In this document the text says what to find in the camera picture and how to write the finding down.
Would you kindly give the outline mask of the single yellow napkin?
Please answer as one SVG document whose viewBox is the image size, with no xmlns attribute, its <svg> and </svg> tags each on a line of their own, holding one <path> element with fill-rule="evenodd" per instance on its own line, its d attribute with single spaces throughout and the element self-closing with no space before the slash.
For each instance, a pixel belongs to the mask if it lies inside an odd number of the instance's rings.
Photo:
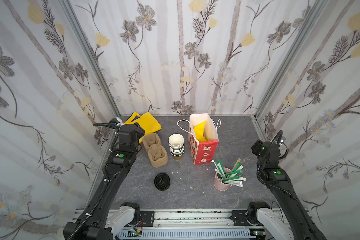
<svg viewBox="0 0 360 240">
<path fill-rule="evenodd" d="M 198 125 L 194 126 L 195 137 L 199 142 L 207 142 L 208 140 L 204 136 L 205 125 L 207 121 L 203 121 Z"/>
</svg>

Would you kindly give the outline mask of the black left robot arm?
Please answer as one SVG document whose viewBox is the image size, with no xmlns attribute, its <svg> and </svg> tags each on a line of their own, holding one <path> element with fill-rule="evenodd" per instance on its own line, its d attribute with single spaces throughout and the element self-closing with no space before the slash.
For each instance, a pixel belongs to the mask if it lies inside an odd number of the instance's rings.
<svg viewBox="0 0 360 240">
<path fill-rule="evenodd" d="M 77 220 L 64 227 L 66 240 L 113 240 L 126 225 L 140 220 L 140 207 L 133 203 L 124 203 L 109 215 L 112 202 L 137 159 L 139 140 L 145 135 L 137 123 L 116 129 L 118 139 L 103 166 L 103 181 Z"/>
</svg>

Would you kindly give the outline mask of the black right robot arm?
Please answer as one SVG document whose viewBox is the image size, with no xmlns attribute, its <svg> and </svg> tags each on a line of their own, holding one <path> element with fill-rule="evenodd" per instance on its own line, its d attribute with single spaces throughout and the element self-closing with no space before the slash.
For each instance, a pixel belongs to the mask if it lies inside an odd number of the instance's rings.
<svg viewBox="0 0 360 240">
<path fill-rule="evenodd" d="M 272 219 L 267 213 L 268 208 L 256 209 L 256 220 L 265 226 L 276 240 L 325 240 L 325 235 L 299 200 L 288 174 L 279 166 L 279 161 L 287 156 L 287 153 L 281 155 L 282 138 L 283 131 L 280 130 L 270 142 L 256 141 L 251 150 L 258 158 L 256 176 L 259 182 L 275 196 L 290 226 Z"/>
</svg>

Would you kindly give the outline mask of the red white paper gift bag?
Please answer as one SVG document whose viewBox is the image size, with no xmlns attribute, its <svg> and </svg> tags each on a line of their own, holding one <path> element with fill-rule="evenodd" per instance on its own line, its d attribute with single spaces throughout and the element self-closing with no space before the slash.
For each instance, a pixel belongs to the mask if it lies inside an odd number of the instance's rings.
<svg viewBox="0 0 360 240">
<path fill-rule="evenodd" d="M 218 128 L 221 121 L 216 123 L 208 113 L 191 114 L 189 119 L 182 119 L 177 126 L 188 134 L 188 144 L 195 166 L 210 163 L 219 143 Z"/>
</svg>

